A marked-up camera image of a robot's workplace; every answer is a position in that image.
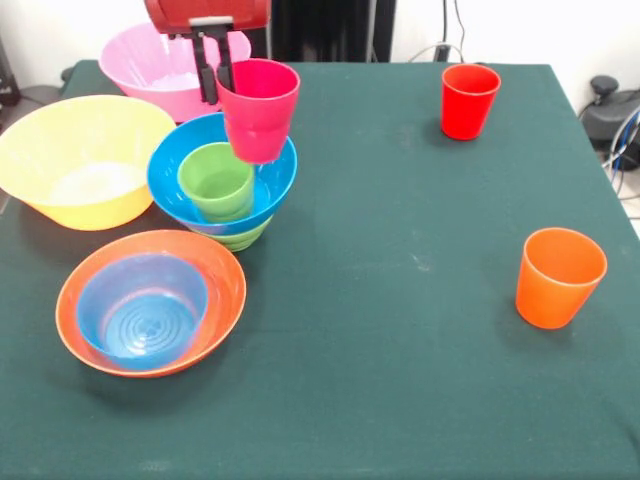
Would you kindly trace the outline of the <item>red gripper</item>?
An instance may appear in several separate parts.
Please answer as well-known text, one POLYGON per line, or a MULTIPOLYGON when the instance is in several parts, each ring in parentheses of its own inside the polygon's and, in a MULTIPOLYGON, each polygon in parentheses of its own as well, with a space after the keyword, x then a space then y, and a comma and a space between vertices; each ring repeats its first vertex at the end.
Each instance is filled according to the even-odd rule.
MULTIPOLYGON (((195 29, 209 26, 230 26, 232 30, 251 30, 265 27, 271 14, 269 0, 145 0, 144 5, 156 30, 166 35, 186 35, 195 29)), ((234 92, 231 50, 228 29, 214 34, 219 50, 217 80, 234 92)), ((196 73, 203 103, 218 103, 215 73, 206 59, 204 35, 194 33, 192 46, 196 73)))

